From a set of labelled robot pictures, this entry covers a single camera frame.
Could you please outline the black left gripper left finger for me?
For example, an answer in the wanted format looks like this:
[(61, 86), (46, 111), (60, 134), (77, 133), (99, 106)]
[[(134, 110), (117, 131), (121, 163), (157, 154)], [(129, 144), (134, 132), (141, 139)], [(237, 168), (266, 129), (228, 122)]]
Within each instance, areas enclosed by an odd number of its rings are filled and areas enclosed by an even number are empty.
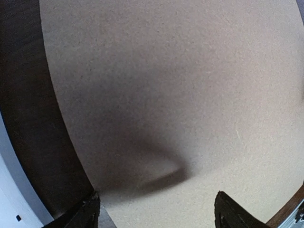
[(98, 228), (100, 198), (96, 191), (43, 228)]

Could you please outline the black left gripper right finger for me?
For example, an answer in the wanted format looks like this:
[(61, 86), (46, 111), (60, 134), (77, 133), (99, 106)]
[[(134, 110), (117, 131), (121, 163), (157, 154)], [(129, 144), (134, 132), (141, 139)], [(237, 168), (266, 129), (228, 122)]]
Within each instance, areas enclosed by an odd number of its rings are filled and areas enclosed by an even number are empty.
[(216, 228), (268, 228), (235, 202), (228, 194), (219, 191), (214, 203)]

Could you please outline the brown backing board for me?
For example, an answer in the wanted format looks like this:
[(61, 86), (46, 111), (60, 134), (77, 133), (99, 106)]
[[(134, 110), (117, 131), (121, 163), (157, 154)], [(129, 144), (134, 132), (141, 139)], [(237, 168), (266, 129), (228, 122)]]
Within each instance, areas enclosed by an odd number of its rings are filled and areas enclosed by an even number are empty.
[(42, 0), (69, 136), (119, 228), (212, 228), (224, 191), (268, 221), (304, 181), (294, 0)]

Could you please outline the white picture frame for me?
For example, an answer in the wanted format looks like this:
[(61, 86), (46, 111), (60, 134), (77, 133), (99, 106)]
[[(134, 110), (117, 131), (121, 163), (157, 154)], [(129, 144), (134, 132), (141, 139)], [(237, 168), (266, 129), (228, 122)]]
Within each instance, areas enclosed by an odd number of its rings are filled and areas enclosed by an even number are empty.
[(27, 178), (0, 119), (0, 226), (42, 228), (54, 221)]

